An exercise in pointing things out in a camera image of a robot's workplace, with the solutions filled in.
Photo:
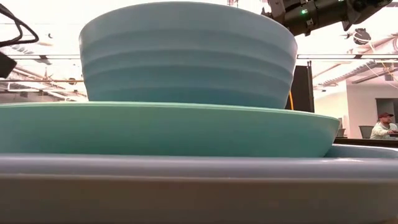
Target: person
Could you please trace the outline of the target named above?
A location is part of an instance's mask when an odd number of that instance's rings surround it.
[[[393,114],[382,113],[379,115],[379,122],[373,127],[371,139],[397,139],[390,134],[397,134],[398,128],[392,123]]]

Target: stacked dishware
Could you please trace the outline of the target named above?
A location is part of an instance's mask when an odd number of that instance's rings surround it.
[[[365,149],[331,148],[335,118],[284,110],[297,44],[272,19],[216,4],[141,4],[89,22],[80,50],[90,102],[1,106],[0,151],[37,155],[0,156],[0,177],[18,180],[0,184],[12,192],[0,221],[367,223],[396,214],[393,160],[337,159]]]

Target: plastic tray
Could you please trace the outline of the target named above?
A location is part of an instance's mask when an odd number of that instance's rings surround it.
[[[0,222],[378,223],[397,214],[397,170],[395,159],[1,155]]]
[[[347,146],[334,144],[325,157],[398,158],[398,149],[374,146]]]

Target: bowl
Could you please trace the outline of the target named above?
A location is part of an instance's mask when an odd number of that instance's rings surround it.
[[[265,16],[158,2],[97,17],[80,34],[90,101],[285,107],[297,44]]]
[[[0,105],[0,153],[323,157],[335,118],[178,103]]]

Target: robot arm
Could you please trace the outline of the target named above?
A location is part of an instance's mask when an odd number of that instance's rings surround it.
[[[271,13],[261,14],[288,28],[293,35],[342,22],[344,31],[360,24],[392,0],[268,0]]]

